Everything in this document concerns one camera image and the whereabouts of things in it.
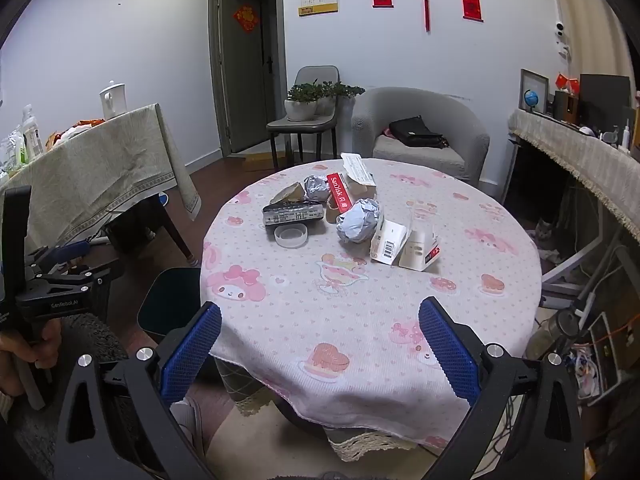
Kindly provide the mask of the person's left hand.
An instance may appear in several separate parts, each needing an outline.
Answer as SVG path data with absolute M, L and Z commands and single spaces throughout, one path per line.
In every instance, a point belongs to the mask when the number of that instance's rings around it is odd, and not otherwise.
M 43 326 L 42 341 L 30 346 L 20 334 L 1 334 L 1 392 L 7 396 L 20 396 L 24 392 L 21 379 L 14 368 L 13 359 L 19 358 L 26 363 L 35 363 L 40 368 L 54 367 L 58 362 L 58 350 L 61 345 L 61 320 L 55 318 Z

